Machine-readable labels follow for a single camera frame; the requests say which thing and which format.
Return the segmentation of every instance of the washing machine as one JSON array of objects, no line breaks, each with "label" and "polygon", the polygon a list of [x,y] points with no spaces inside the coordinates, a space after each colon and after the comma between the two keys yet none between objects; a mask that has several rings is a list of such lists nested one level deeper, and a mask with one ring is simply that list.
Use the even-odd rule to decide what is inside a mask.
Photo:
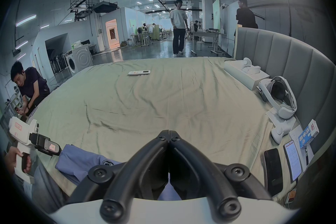
[{"label": "washing machine", "polygon": [[69,51],[66,55],[71,75],[75,75],[86,67],[93,66],[92,56],[88,45],[82,45]]}]

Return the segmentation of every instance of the white box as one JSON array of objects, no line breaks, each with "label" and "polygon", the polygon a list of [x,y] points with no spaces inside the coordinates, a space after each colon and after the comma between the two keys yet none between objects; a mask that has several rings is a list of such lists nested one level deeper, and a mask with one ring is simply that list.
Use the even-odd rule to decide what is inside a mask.
[{"label": "white box", "polygon": [[243,61],[226,61],[224,62],[224,70],[239,80],[250,90],[254,90],[259,82],[270,76],[260,70],[260,73],[249,75],[242,71]]},{"label": "white box", "polygon": [[196,42],[196,50],[202,50],[202,44],[203,44],[204,42]]},{"label": "white box", "polygon": [[313,139],[318,135],[319,128],[316,121],[311,120],[305,130],[299,136],[300,149],[305,149]]}]

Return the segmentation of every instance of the black t-shirt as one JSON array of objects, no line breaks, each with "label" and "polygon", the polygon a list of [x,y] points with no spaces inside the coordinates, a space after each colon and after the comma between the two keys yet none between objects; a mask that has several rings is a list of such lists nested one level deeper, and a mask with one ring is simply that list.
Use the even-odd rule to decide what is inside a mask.
[{"label": "black t-shirt", "polygon": [[26,95],[29,98],[33,97],[34,94],[34,82],[37,80],[39,83],[39,92],[40,94],[42,92],[49,91],[49,87],[47,85],[47,81],[40,76],[36,68],[34,67],[28,67],[25,70],[26,73],[26,80],[24,81],[24,85],[22,87],[19,87],[21,95]]},{"label": "black t-shirt", "polygon": [[255,23],[255,16],[249,8],[238,8],[236,20],[243,27],[258,29],[258,25]]}]

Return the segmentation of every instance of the phone screen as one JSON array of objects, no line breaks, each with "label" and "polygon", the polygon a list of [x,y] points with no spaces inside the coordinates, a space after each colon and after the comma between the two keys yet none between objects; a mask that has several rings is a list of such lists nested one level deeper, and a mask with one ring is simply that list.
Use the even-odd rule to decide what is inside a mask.
[{"label": "phone screen", "polygon": [[283,189],[282,168],[278,149],[273,148],[265,151],[264,159],[267,174],[267,191],[273,197]]}]

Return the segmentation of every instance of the label sticker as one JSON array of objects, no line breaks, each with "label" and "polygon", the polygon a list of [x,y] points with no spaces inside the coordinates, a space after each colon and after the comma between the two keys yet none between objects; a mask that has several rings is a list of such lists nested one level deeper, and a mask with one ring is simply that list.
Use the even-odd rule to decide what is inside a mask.
[{"label": "label sticker", "polygon": [[15,122],[15,127],[17,127],[20,131],[22,131],[22,126],[19,123]]}]

